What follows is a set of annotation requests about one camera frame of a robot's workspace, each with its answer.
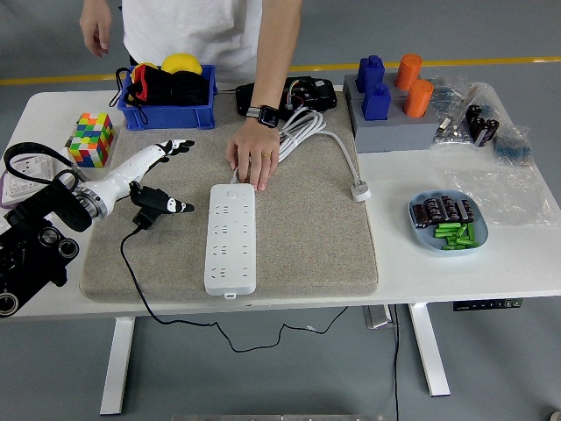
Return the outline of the person's left hand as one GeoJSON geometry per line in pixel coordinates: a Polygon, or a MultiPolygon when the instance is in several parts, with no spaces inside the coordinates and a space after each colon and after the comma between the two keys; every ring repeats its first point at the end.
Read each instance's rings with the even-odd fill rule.
{"type": "Polygon", "coordinates": [[[241,182],[264,191],[269,178],[278,167],[280,134],[276,128],[262,125],[256,118],[247,118],[229,138],[225,158],[232,170],[238,171],[241,182]]]}

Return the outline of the person's right hand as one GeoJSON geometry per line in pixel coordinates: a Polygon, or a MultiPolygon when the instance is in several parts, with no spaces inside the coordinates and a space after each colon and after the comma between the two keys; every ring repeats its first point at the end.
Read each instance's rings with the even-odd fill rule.
{"type": "Polygon", "coordinates": [[[85,47],[98,58],[110,49],[112,15],[103,4],[84,4],[79,20],[85,47]]]}

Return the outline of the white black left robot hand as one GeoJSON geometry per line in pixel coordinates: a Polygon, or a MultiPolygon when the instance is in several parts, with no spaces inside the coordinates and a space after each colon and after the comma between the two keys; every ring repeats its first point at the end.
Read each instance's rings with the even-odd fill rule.
{"type": "Polygon", "coordinates": [[[160,189],[142,188],[139,182],[155,165],[166,161],[167,156],[186,153],[194,144],[192,140],[171,139],[148,146],[102,180],[83,183],[75,195],[93,219],[108,217],[115,203],[126,196],[137,206],[163,214],[191,212],[195,209],[193,205],[174,199],[160,189]]]}

